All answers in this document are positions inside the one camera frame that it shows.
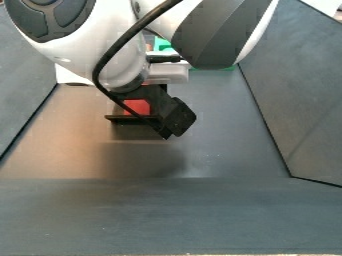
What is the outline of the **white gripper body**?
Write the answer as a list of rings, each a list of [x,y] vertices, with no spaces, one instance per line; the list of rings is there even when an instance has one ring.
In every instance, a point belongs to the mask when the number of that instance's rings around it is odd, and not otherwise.
[[[145,84],[181,84],[188,81],[189,64],[174,51],[149,51],[146,60]]]

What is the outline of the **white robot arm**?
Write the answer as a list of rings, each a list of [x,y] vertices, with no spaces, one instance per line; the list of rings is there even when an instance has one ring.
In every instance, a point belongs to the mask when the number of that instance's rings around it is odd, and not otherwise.
[[[150,76],[142,31],[162,37],[196,69],[224,69],[255,47],[279,0],[3,0],[31,47],[117,92]]]

